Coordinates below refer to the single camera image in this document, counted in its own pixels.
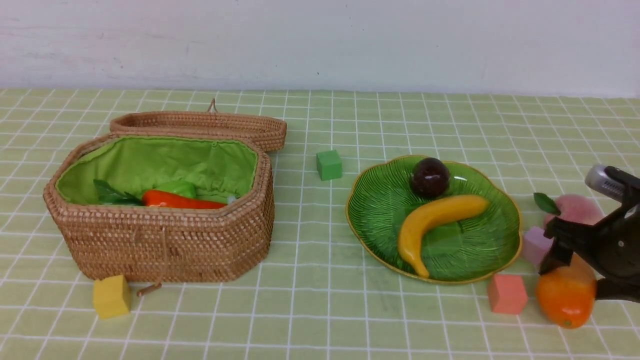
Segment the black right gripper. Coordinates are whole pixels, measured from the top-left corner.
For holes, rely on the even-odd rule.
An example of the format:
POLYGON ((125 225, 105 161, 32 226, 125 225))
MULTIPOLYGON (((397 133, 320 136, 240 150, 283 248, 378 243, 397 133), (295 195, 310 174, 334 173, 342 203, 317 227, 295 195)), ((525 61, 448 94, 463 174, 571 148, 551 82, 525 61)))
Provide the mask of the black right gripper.
POLYGON ((552 219, 544 236, 552 239, 538 274, 572 264, 578 255, 604 278, 597 281, 596 301, 640 303, 639 205, 626 204, 595 224, 552 219))

